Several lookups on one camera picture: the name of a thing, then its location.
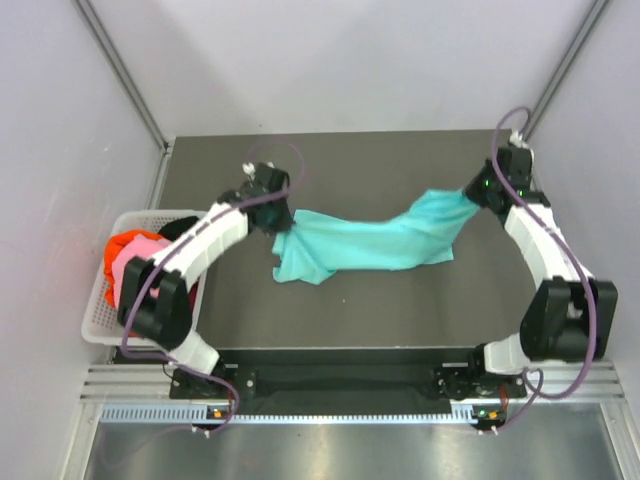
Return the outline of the aluminium frame post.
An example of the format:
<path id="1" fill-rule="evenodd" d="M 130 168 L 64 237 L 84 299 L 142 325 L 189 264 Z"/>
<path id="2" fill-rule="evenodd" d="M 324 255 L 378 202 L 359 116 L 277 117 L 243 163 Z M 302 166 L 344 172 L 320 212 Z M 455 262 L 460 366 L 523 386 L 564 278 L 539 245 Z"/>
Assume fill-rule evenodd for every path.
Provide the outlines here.
<path id="1" fill-rule="evenodd" d="M 531 109 L 529 119 L 522 129 L 525 141 L 529 141 L 540 126 L 544 115 L 552 105 L 611 4 L 611 0 L 593 0 L 589 3 L 586 13 L 582 16 L 578 27 L 571 35 L 569 43 Z"/>
<path id="2" fill-rule="evenodd" d="M 158 123 L 154 119 L 151 110 L 143 99 L 140 90 L 119 54 L 111 36 L 107 32 L 93 3 L 89 0 L 72 0 L 71 3 L 76 8 L 92 37 L 97 42 L 109 67 L 114 73 L 118 83 L 123 88 L 126 97 L 144 124 L 150 137 L 161 152 L 166 152 L 169 148 L 169 141 L 166 139 Z"/>

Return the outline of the left aluminium frame post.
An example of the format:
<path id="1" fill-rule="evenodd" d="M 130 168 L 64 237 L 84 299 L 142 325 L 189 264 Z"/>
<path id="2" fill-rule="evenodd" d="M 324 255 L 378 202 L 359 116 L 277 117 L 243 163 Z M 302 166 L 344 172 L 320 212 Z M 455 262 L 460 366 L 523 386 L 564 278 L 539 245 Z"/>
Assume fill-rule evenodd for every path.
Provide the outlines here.
<path id="1" fill-rule="evenodd" d="M 118 83 L 123 88 L 126 97 L 144 124 L 150 137 L 161 152 L 166 152 L 169 148 L 169 141 L 166 139 L 158 123 L 154 119 L 151 110 L 143 99 L 140 90 L 119 54 L 111 36 L 107 32 L 93 3 L 89 0 L 72 0 L 71 3 L 76 8 L 92 37 L 97 42 L 109 67 L 114 73 Z"/>

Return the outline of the black t shirt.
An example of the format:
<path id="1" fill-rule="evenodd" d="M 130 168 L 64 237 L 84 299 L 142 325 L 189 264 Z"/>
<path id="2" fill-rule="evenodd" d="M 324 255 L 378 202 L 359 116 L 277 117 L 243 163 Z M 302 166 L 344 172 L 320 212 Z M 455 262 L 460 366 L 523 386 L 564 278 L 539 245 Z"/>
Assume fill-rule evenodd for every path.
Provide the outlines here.
<path id="1" fill-rule="evenodd" d="M 189 231 L 198 221 L 199 218 L 197 216 L 179 218 L 162 226 L 159 229 L 158 234 L 164 239 L 174 242 L 185 232 Z"/>

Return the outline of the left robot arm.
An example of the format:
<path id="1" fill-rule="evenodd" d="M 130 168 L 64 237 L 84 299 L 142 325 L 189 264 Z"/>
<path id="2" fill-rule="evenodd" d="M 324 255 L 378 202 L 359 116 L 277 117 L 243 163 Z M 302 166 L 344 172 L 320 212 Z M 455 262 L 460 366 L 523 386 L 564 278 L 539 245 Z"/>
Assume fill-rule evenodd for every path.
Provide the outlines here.
<path id="1" fill-rule="evenodd" d="M 121 350 L 128 350 L 130 333 L 150 341 L 170 361 L 194 371 L 192 384 L 209 397 L 224 390 L 227 374 L 216 366 L 218 351 L 193 326 L 189 293 L 219 257 L 254 230 L 275 235 L 293 226 L 289 174 L 262 162 L 243 170 L 241 186 L 221 194 L 177 240 L 147 259 L 130 259 L 120 290 Z"/>

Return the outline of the teal t shirt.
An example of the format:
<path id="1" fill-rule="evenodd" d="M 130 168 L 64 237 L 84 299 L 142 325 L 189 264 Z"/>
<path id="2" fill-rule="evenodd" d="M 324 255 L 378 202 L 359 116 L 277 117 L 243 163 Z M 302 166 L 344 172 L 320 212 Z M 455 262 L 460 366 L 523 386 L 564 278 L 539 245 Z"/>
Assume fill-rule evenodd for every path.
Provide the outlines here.
<path id="1" fill-rule="evenodd" d="M 339 271 L 401 271 L 454 259 L 453 245 L 479 211 L 462 191 L 428 190 L 409 209 L 379 222 L 298 210 L 291 230 L 276 236 L 272 270 L 278 283 L 319 285 Z"/>

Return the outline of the right aluminium frame post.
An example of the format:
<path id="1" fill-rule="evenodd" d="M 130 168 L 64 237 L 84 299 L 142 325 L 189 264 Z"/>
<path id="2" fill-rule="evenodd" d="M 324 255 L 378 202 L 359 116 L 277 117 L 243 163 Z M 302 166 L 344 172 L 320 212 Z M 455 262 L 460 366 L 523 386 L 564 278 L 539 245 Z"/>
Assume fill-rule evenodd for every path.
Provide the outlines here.
<path id="1" fill-rule="evenodd" d="M 582 16 L 578 27 L 571 35 L 569 43 L 531 109 L 529 119 L 522 129 L 525 141 L 529 141 L 540 126 L 544 115 L 552 105 L 611 4 L 611 0 L 593 0 L 589 3 L 586 13 Z"/>

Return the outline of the orange t shirt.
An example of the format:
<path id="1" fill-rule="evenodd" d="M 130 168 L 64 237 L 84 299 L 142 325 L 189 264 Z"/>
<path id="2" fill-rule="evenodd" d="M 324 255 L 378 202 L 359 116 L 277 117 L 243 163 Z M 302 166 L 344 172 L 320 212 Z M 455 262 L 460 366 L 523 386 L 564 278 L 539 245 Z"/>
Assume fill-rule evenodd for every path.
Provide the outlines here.
<path id="1" fill-rule="evenodd" d="M 147 259 L 168 245 L 169 241 L 159 234 L 144 230 L 130 230 L 111 237 L 103 258 L 106 302 L 114 308 L 119 306 L 124 268 L 129 260 L 136 256 Z"/>

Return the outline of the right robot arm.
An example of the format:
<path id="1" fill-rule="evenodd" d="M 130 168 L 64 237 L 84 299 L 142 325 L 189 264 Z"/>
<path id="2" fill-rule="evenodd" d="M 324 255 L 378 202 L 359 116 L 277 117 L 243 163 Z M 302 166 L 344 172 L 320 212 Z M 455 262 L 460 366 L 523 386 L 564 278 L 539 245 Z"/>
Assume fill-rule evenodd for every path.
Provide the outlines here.
<path id="1" fill-rule="evenodd" d="M 563 235 L 550 202 L 531 187 L 533 152 L 509 143 L 497 149 L 497 165 L 522 202 L 517 203 L 500 182 L 491 160 L 467 185 L 465 196 L 491 210 L 517 245 L 536 292 L 519 330 L 503 340 L 478 346 L 466 380 L 476 394 L 498 389 L 504 376 L 516 376 L 535 362 L 582 362 L 595 328 L 593 359 L 604 357 L 618 300 L 611 281 L 597 280 L 557 244 Z"/>

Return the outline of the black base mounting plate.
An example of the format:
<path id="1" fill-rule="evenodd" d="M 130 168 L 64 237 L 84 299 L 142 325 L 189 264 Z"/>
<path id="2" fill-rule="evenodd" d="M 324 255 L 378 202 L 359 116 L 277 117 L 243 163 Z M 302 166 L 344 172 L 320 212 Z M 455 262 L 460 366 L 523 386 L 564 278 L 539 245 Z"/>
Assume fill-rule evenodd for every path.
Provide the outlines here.
<path id="1" fill-rule="evenodd" d="M 214 373 L 240 414 L 444 413 L 450 401 L 525 396 L 513 376 L 473 366 L 466 347 L 232 348 Z"/>

